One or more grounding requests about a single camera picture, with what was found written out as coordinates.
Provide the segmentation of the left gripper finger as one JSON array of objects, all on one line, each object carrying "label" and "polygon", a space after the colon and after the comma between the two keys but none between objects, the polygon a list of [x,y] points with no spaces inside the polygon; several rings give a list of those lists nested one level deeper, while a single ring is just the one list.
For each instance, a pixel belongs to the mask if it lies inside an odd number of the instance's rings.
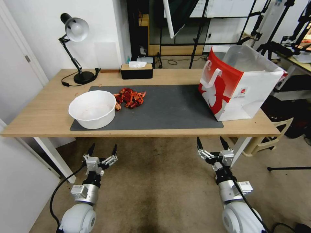
[{"label": "left gripper finger", "polygon": [[95,143],[92,144],[92,146],[88,149],[87,153],[83,156],[84,159],[88,159],[89,157],[92,156],[94,148],[95,148]]},{"label": "left gripper finger", "polygon": [[117,145],[115,144],[113,151],[112,151],[112,155],[110,157],[108,157],[107,159],[105,159],[104,161],[102,161],[102,164],[104,166],[112,166],[116,161],[118,160],[117,157]]}]

